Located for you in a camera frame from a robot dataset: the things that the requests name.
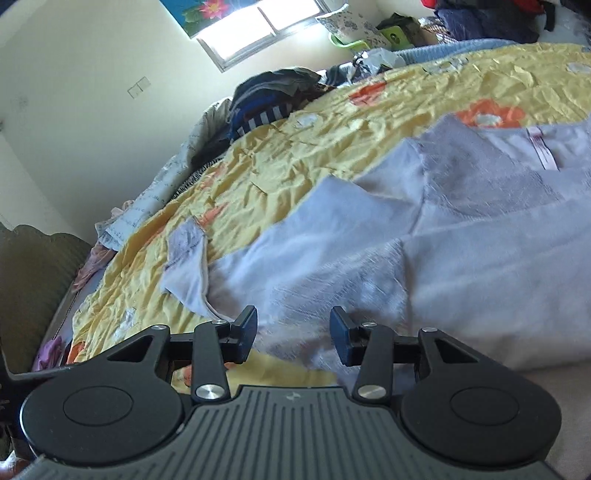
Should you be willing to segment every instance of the metal screw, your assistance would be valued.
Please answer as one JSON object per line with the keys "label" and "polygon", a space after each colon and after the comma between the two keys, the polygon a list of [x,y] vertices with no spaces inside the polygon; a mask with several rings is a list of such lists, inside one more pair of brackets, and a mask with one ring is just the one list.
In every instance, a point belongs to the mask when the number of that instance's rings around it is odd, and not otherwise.
{"label": "metal screw", "polygon": [[364,385],[358,388],[357,394],[367,400],[379,400],[386,396],[386,389],[380,385]]}
{"label": "metal screw", "polygon": [[201,385],[201,387],[195,390],[195,395],[204,400],[218,400],[219,398],[222,398],[225,393],[226,390],[223,387],[211,383]]}

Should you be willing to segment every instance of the round black pad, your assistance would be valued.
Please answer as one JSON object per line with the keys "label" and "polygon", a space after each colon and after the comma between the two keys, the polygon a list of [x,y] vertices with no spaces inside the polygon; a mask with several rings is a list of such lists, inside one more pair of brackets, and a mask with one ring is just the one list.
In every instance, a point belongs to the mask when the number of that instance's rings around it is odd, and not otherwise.
{"label": "round black pad", "polygon": [[489,427],[508,423],[519,413],[517,400],[496,388],[467,388],[452,397],[451,405],[462,420]]}
{"label": "round black pad", "polygon": [[178,428],[175,390],[144,365],[91,361],[43,384],[21,409],[31,447],[70,465],[106,466],[137,458]]}
{"label": "round black pad", "polygon": [[131,396],[119,388],[88,387],[68,397],[64,413],[80,425],[100,427],[122,420],[133,406]]}
{"label": "round black pad", "polygon": [[474,467],[544,459],[561,424],[552,396],[498,366],[440,367],[402,400],[401,419],[428,450]]}

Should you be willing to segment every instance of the ceiling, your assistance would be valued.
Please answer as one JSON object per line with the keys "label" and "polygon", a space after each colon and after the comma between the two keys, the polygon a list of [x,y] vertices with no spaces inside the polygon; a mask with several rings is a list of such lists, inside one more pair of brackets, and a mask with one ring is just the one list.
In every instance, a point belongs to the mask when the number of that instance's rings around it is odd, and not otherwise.
{"label": "ceiling", "polygon": [[47,0],[17,0],[0,15],[0,48],[32,17]]}

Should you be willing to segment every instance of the light switch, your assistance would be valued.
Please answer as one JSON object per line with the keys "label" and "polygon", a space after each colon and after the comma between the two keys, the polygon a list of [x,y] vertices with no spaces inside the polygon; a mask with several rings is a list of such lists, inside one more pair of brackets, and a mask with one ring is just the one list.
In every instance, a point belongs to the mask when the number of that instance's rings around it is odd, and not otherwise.
{"label": "light switch", "polygon": [[150,88],[150,85],[152,85],[152,83],[150,83],[150,81],[146,77],[144,77],[137,83],[137,85],[139,88],[142,89],[142,92],[145,92],[148,88]]}
{"label": "light switch", "polygon": [[133,87],[131,87],[129,90],[127,90],[127,93],[129,93],[131,95],[131,98],[137,98],[140,96],[142,91],[143,90],[136,83],[135,85],[133,85]]}

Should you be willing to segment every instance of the window frame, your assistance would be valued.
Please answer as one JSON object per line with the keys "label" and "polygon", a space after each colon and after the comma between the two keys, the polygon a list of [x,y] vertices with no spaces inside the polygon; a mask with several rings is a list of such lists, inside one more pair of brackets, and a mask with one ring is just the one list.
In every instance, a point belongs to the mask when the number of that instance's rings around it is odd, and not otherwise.
{"label": "window frame", "polygon": [[311,27],[313,25],[317,25],[318,22],[316,21],[315,17],[317,17],[318,15],[323,15],[323,14],[329,13],[329,12],[331,12],[331,9],[326,5],[324,0],[314,0],[314,2],[318,5],[320,12],[318,12],[317,14],[314,14],[312,17],[308,17],[303,20],[300,20],[298,23],[290,25],[289,27],[286,27],[286,28],[282,28],[280,30],[277,30],[273,26],[273,23],[271,23],[271,21],[269,20],[269,18],[265,14],[265,12],[262,10],[262,8],[257,7],[258,11],[261,13],[261,15],[264,17],[266,22],[269,24],[269,26],[273,30],[272,34],[268,35],[260,40],[257,40],[256,42],[251,43],[250,45],[244,47],[241,50],[238,50],[229,59],[223,59],[220,55],[218,55],[218,53],[212,47],[210,47],[205,40],[203,40],[202,38],[199,38],[199,33],[194,35],[192,38],[199,42],[199,44],[205,50],[207,55],[209,55],[209,57],[212,59],[212,62],[214,62],[214,64],[220,70],[220,72],[223,73],[223,72],[228,71],[229,69],[231,69],[233,66],[237,65],[238,63],[242,62],[243,60],[246,60],[248,57],[253,56],[255,53],[259,53],[260,51],[264,50],[265,48],[273,45],[274,43],[277,43],[277,42],[283,40],[284,38],[287,38],[291,35],[299,33],[308,27]]}

